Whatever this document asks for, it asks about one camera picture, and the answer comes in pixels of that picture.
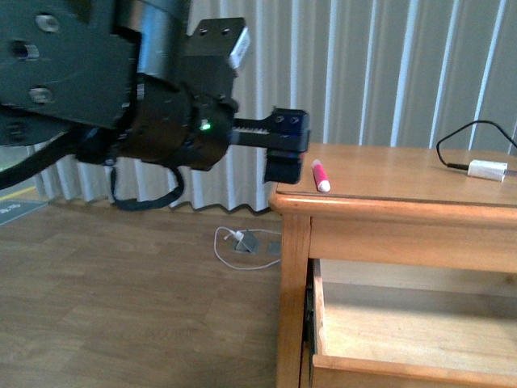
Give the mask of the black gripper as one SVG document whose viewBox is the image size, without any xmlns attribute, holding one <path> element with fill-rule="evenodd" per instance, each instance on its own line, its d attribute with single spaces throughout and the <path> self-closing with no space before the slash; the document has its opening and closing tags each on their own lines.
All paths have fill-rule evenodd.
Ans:
<svg viewBox="0 0 517 388">
<path fill-rule="evenodd" d="M 233 120 L 237 110 L 237 102 L 226 95 L 136 86 L 128 108 L 131 122 L 120 129 L 109 156 L 169 169 L 210 170 L 225 156 L 231 138 L 233 145 L 266 150 L 264 181 L 298 183 L 309 148 L 309 114 L 273 108 L 261 120 Z"/>
</svg>

